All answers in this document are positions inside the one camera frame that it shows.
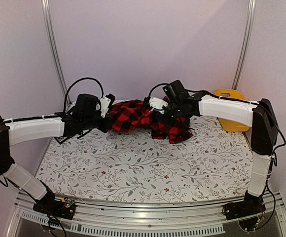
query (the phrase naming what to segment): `yellow container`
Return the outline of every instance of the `yellow container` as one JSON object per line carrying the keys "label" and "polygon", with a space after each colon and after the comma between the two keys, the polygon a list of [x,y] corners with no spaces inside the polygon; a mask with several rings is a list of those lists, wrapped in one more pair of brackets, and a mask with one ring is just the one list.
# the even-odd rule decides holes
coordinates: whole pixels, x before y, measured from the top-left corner
{"label": "yellow container", "polygon": [[[242,93],[232,89],[217,89],[215,90],[215,94],[217,96],[221,95],[224,97],[228,96],[229,98],[246,100]],[[223,118],[219,118],[218,120],[220,121],[223,129],[227,132],[247,132],[249,130],[249,127],[239,122],[234,122]]]}

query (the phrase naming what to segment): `checkered cloth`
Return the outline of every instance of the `checkered cloth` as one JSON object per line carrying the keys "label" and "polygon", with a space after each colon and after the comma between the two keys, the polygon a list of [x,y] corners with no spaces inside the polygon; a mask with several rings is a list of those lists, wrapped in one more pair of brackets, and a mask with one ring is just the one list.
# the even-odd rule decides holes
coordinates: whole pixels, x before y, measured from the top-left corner
{"label": "checkered cloth", "polygon": [[173,126],[166,126],[157,120],[159,112],[152,111],[141,100],[130,100],[115,104],[109,111],[113,116],[112,129],[118,132],[131,132],[137,127],[151,128],[153,139],[169,137],[171,144],[183,142],[193,135],[183,124],[186,118],[176,118]]}

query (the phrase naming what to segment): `red and black plaid shirt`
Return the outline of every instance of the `red and black plaid shirt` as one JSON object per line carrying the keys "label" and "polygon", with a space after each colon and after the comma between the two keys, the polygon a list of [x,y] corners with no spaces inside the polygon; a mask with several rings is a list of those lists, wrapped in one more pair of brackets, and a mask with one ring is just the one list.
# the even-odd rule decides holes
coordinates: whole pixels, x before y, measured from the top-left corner
{"label": "red and black plaid shirt", "polygon": [[169,127],[156,119],[156,113],[141,100],[115,104],[109,112],[115,119],[112,128],[118,132],[131,132],[137,127],[151,128],[153,139],[165,139],[168,136],[171,144],[193,136],[183,124],[185,118],[176,118],[173,126]]}

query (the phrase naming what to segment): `wall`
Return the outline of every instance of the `wall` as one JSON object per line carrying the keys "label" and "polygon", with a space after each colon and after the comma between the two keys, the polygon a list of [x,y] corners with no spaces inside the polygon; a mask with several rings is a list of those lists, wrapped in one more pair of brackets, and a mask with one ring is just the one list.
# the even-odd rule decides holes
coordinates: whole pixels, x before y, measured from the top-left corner
{"label": "wall", "polygon": [[[19,118],[61,109],[41,1],[0,0],[0,115]],[[48,140],[12,149],[15,160],[34,173]],[[17,190],[0,184],[0,237],[4,236]]]}
{"label": "wall", "polygon": [[[286,1],[257,1],[239,90],[248,99],[270,99],[286,136]],[[286,146],[277,154],[271,184],[279,188],[286,205]]]}
{"label": "wall", "polygon": [[[117,99],[143,99],[161,82],[229,88],[248,0],[50,1],[67,85],[95,77]],[[93,82],[72,90],[99,94]],[[163,96],[161,89],[156,96]]]}

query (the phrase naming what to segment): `perforated metal strip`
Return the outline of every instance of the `perforated metal strip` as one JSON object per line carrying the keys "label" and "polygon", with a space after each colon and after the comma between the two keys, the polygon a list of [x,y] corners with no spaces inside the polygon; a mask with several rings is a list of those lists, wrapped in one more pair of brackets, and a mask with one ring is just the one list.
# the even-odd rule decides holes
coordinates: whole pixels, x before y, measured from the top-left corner
{"label": "perforated metal strip", "polygon": [[[22,210],[21,217],[42,225],[46,225],[48,222],[48,218],[44,214],[36,214],[26,210]],[[85,224],[72,223],[71,228],[67,229],[67,231],[95,237],[205,237],[225,233],[222,224],[184,230],[136,231],[98,228]]]}

